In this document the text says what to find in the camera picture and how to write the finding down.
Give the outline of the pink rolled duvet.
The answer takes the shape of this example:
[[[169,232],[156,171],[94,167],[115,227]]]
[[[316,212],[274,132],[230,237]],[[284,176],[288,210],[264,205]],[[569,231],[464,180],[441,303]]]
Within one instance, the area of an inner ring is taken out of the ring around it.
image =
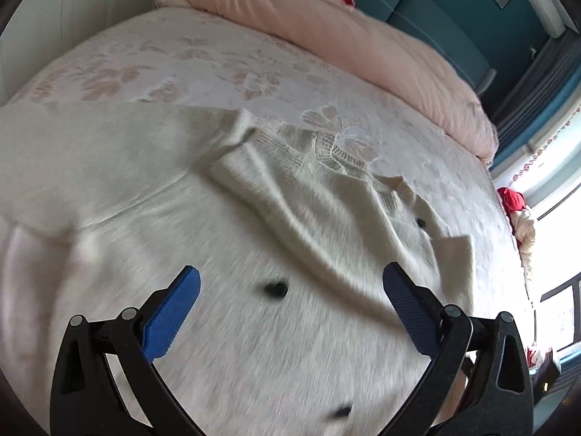
[[[279,37],[392,93],[490,164],[495,128],[474,90],[428,44],[342,0],[154,0]]]

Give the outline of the red cloth by window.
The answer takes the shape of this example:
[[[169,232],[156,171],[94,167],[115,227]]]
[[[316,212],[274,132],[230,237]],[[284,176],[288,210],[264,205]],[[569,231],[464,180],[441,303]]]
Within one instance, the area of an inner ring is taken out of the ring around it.
[[[507,187],[500,187],[496,190],[501,201],[505,214],[510,217],[515,211],[523,211],[527,208],[524,195]]]

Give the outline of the grey blue curtain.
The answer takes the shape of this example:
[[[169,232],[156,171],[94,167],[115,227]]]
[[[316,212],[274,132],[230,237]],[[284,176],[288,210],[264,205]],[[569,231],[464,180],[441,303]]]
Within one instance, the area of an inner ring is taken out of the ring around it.
[[[580,34],[571,29],[549,39],[519,82],[491,114],[501,143],[528,127],[571,79],[580,65]]]

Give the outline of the cream knitted sweater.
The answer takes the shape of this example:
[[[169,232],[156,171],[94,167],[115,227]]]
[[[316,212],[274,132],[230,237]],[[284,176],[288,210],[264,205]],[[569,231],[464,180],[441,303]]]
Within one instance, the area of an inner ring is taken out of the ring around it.
[[[204,431],[375,434],[427,364],[384,267],[470,308],[472,259],[326,133],[164,104],[1,110],[1,368],[41,425],[69,319],[114,318],[190,265],[201,293],[157,367]]]

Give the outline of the teal upholstered headboard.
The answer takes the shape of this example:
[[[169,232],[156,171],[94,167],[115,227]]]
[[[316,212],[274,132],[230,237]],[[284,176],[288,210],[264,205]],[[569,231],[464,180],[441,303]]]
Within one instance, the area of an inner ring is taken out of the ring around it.
[[[495,74],[480,95],[493,111],[524,77],[552,38],[528,0],[354,0],[357,9],[423,40],[473,88]]]

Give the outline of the pink butterfly bed blanket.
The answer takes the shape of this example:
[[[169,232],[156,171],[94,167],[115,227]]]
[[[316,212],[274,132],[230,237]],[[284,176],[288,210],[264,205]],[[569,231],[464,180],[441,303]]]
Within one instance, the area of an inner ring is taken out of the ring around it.
[[[487,169],[397,97],[265,33],[166,8],[108,29],[38,74],[10,104],[164,104],[245,110],[333,136],[377,177],[398,177],[472,241],[468,313],[533,318],[508,220]]]

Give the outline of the cream cloth by window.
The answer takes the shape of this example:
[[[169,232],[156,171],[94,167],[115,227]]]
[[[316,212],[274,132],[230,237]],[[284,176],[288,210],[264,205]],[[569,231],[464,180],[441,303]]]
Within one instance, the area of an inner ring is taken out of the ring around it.
[[[528,208],[515,211],[511,216],[514,236],[518,243],[523,269],[527,275],[533,270],[533,253],[536,242],[536,220]]]

